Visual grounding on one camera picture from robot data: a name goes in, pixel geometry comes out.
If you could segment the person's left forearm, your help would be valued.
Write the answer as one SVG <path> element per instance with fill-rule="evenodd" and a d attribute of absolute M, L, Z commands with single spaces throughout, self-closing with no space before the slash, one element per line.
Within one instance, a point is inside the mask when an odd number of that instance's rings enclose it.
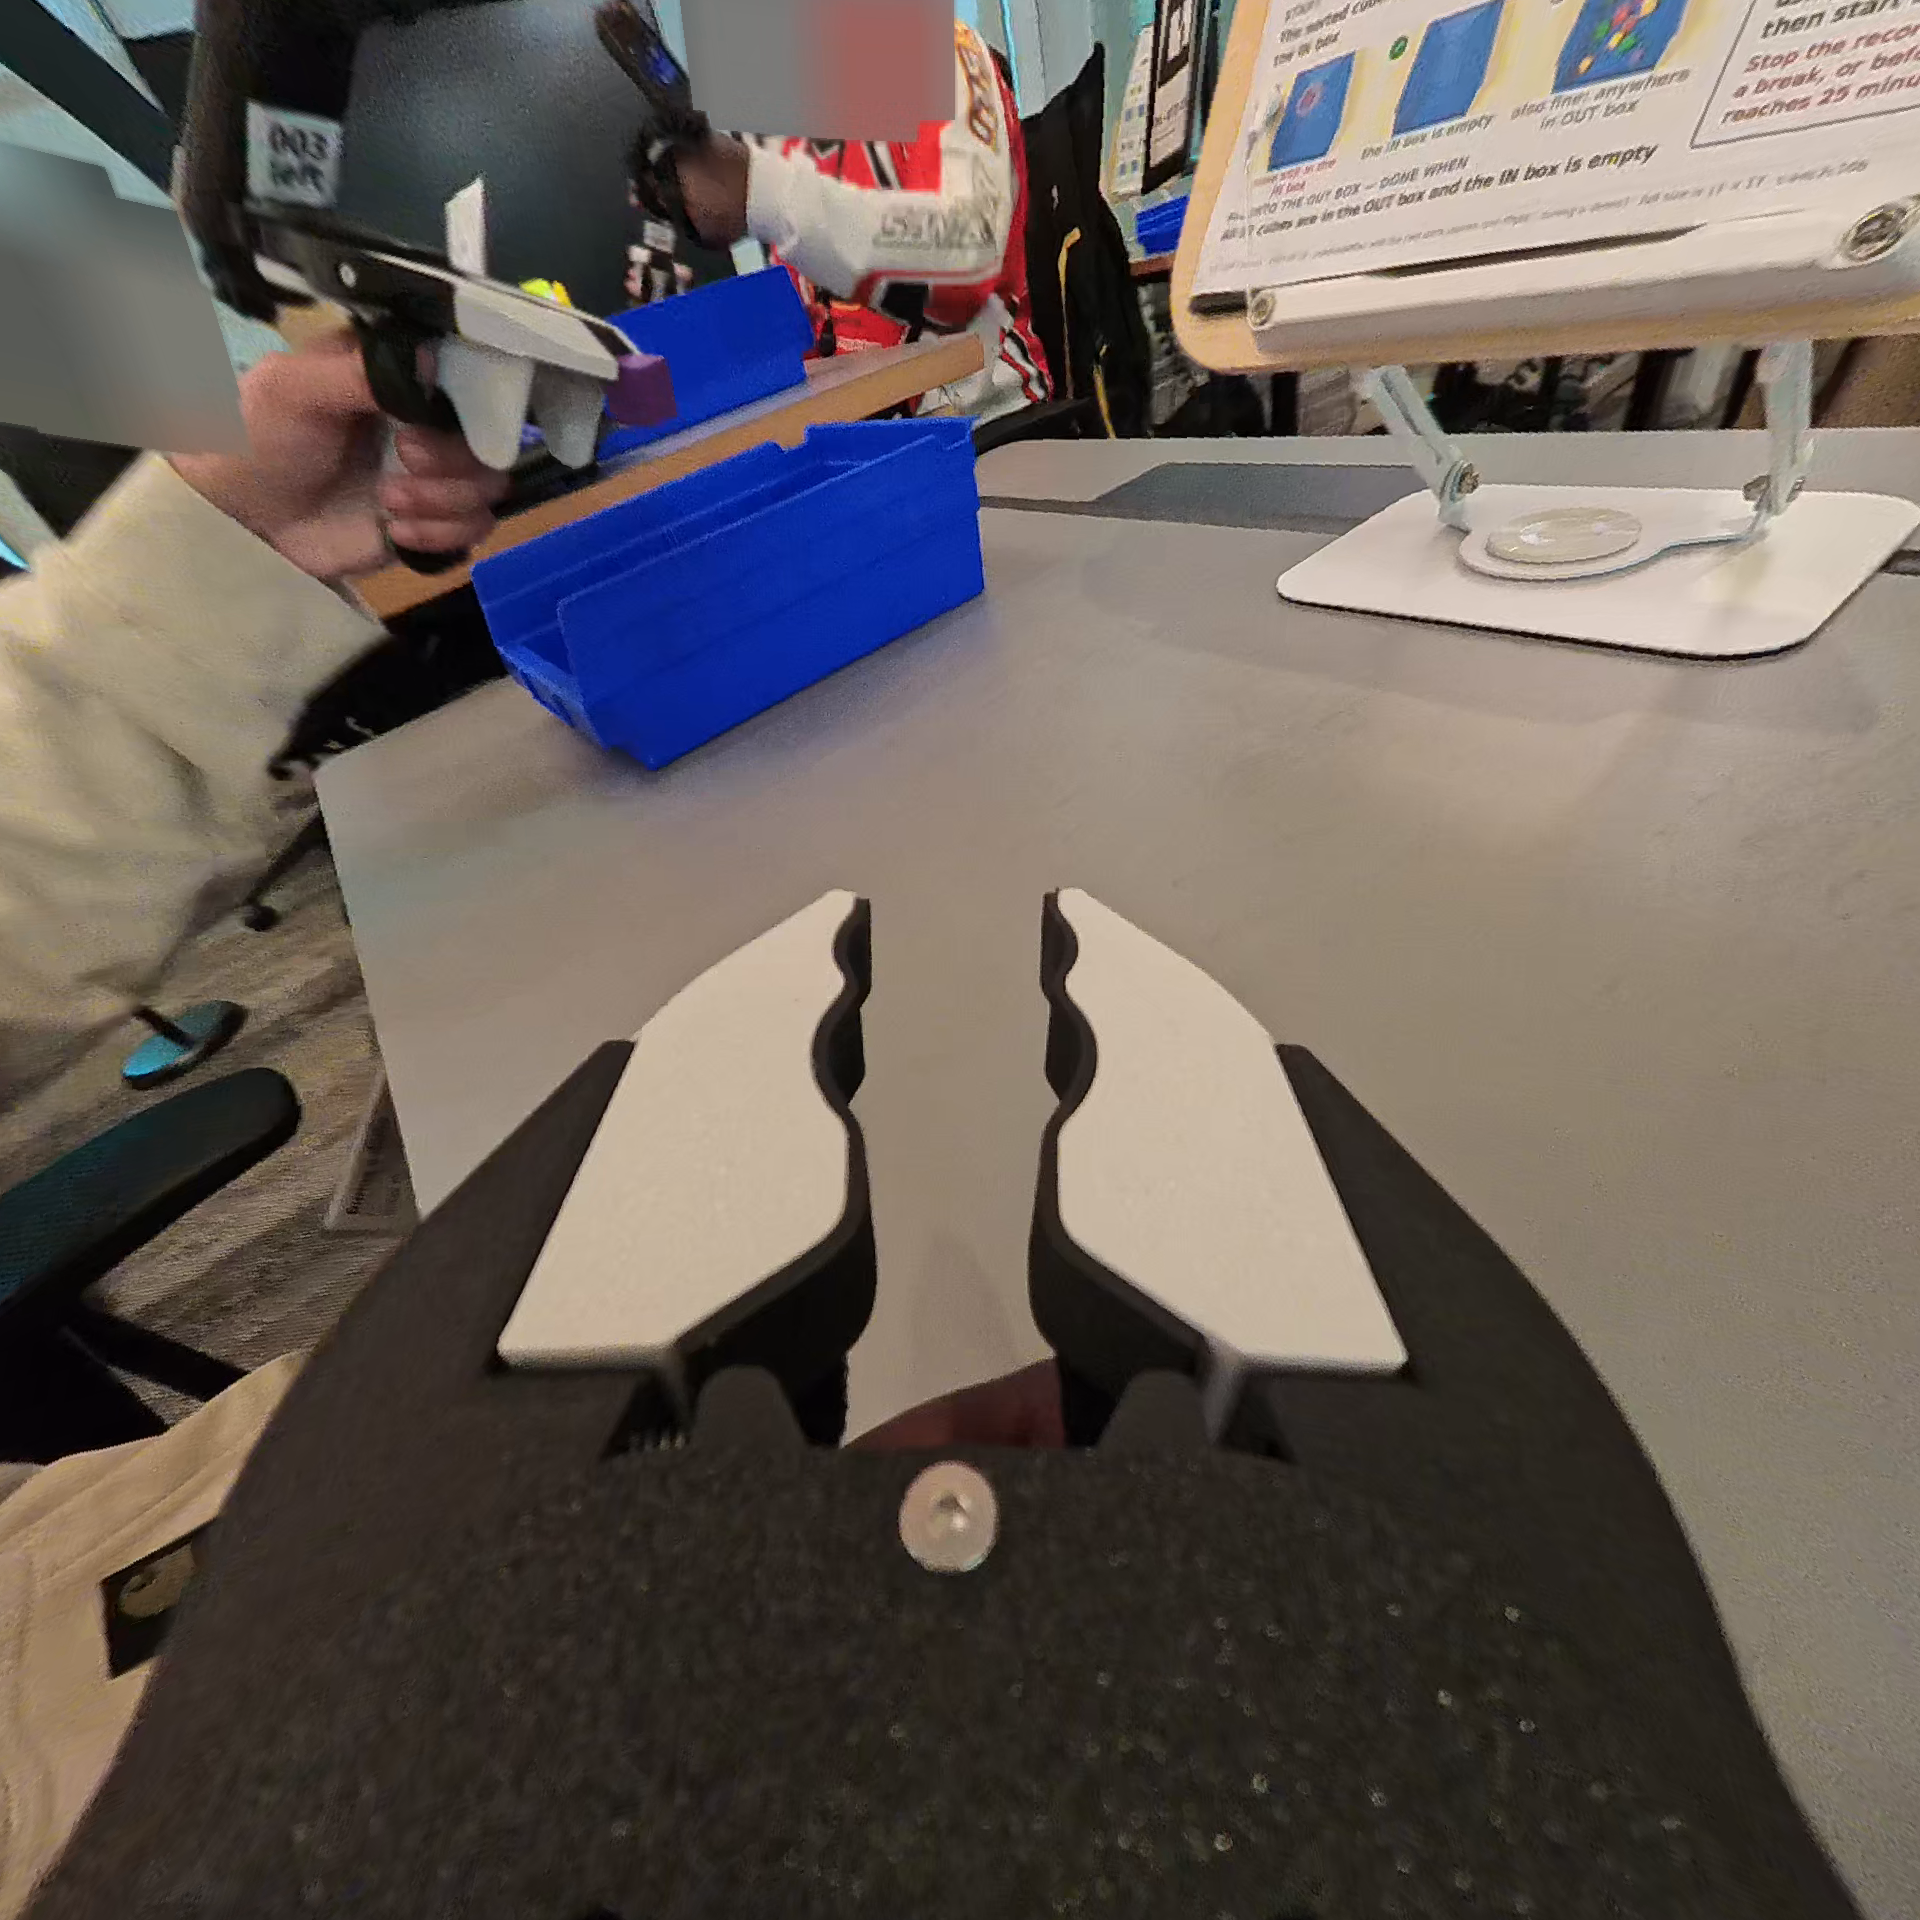
<path fill-rule="evenodd" d="M 273 759 L 375 640 L 159 454 L 5 583 L 5 1099 L 122 1025 L 265 861 Z"/>

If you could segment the brown wooden desk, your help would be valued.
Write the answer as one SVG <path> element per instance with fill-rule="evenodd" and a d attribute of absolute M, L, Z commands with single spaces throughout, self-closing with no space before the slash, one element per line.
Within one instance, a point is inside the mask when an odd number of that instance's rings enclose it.
<path fill-rule="evenodd" d="M 467 585 L 474 565 L 509 554 L 640 495 L 657 493 L 688 473 L 728 463 L 743 451 L 776 445 L 793 449 L 813 426 L 857 424 L 908 401 L 952 387 L 983 370 L 986 344 L 972 335 L 947 335 L 890 351 L 861 351 L 808 363 L 796 389 L 763 395 L 730 415 L 698 424 L 621 459 L 573 475 L 562 493 L 543 501 L 512 504 L 469 561 L 439 575 L 421 575 L 395 561 L 348 585 L 348 602 L 375 621 L 421 608 Z"/>

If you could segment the printed instruction sheet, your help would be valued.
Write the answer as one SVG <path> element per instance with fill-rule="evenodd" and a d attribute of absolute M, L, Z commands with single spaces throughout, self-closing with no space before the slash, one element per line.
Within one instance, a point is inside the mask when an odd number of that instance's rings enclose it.
<path fill-rule="evenodd" d="M 1916 191 L 1916 3 L 1251 5 L 1202 301 Z"/>

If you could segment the blue plastic bin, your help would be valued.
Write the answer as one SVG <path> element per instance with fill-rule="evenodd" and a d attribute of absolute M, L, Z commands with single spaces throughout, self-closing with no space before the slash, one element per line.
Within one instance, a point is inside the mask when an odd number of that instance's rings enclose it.
<path fill-rule="evenodd" d="M 967 418 L 820 424 L 471 570 L 509 678 L 647 771 L 980 598 Z"/>
<path fill-rule="evenodd" d="M 620 312 L 610 323 L 636 351 L 664 357 L 680 411 L 650 426 L 603 422 L 603 463 L 796 389 L 816 344 L 800 288 L 779 263 Z"/>

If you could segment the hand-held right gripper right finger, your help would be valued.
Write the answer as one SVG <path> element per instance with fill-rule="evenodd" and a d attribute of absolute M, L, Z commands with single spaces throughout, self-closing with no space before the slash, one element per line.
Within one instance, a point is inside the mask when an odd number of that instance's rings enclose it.
<path fill-rule="evenodd" d="M 1171 1377 L 1207 1441 L 1277 1382 L 1403 1386 L 1403 1338 L 1284 1050 L 1197 963 L 1081 888 L 1044 897 L 1028 1307 L 1074 1448 Z"/>

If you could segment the black jacket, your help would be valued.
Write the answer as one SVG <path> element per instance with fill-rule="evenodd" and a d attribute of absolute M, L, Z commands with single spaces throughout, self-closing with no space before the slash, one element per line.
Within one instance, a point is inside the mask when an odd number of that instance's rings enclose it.
<path fill-rule="evenodd" d="M 1087 433 L 1151 433 L 1153 347 L 1114 206 L 1099 183 L 1107 55 L 1098 47 L 1040 113 L 1021 121 L 1026 305 L 1051 398 Z"/>

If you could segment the black and white marker sign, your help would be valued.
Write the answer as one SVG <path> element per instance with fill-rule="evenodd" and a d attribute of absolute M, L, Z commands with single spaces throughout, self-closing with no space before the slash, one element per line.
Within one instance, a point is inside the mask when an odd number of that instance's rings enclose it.
<path fill-rule="evenodd" d="M 1189 170 L 1202 99 L 1211 3 L 1156 3 L 1147 35 L 1141 192 Z"/>

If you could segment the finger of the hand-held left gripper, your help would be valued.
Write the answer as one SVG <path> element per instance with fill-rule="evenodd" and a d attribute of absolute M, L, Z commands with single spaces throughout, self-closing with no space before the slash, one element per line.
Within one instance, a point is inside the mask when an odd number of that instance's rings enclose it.
<path fill-rule="evenodd" d="M 583 366 L 554 366 L 481 344 L 441 341 L 435 370 L 483 466 L 497 473 L 514 470 L 529 426 L 562 466 L 579 471 L 595 465 L 610 387 L 603 351 L 595 347 Z"/>
<path fill-rule="evenodd" d="M 571 378 L 617 382 L 633 344 L 612 323 L 517 287 L 449 278 L 453 336 Z"/>

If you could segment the instruction sheet on stand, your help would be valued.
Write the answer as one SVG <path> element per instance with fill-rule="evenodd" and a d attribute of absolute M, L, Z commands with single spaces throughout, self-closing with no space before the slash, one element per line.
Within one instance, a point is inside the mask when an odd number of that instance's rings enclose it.
<path fill-rule="evenodd" d="M 1808 642 L 1916 530 L 1916 506 L 1818 493 L 1816 347 L 1916 330 L 1916 191 L 1861 218 L 1772 216 L 1202 301 L 1257 26 L 1234 10 L 1176 257 L 1180 346 L 1213 373 L 1349 369 L 1423 489 L 1277 576 L 1296 608 L 1423 621 L 1623 655 L 1743 664 Z M 1413 366 L 1524 352 L 1755 347 L 1768 454 L 1740 487 L 1496 483 Z"/>

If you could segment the black office chair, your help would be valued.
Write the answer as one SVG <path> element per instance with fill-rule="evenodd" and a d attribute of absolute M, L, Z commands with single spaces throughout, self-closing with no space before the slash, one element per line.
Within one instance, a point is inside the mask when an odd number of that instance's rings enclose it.
<path fill-rule="evenodd" d="M 37 1467 L 165 1433 L 130 1382 L 210 1405 L 245 1379 L 89 1294 L 289 1146 L 299 1118 L 281 1072 L 227 1072 L 154 1103 L 5 1191 L 5 1463 Z"/>

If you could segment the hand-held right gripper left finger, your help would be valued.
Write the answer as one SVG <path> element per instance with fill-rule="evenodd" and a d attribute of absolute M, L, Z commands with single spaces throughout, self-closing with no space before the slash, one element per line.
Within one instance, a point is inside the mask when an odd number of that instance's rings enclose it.
<path fill-rule="evenodd" d="M 831 889 L 642 1025 L 498 1335 L 504 1368 L 642 1377 L 673 1425 L 709 1382 L 761 1369 L 809 1443 L 844 1443 L 879 1291 L 853 1117 L 872 987 L 872 903 Z"/>

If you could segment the person's left hand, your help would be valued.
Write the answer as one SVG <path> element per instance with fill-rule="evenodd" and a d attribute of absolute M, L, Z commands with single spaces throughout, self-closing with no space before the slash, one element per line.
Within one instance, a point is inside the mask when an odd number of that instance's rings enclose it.
<path fill-rule="evenodd" d="M 493 530 L 508 475 L 460 433 L 387 418 L 348 327 L 260 360 L 237 395 L 250 451 L 229 514 L 305 575 L 458 561 Z"/>

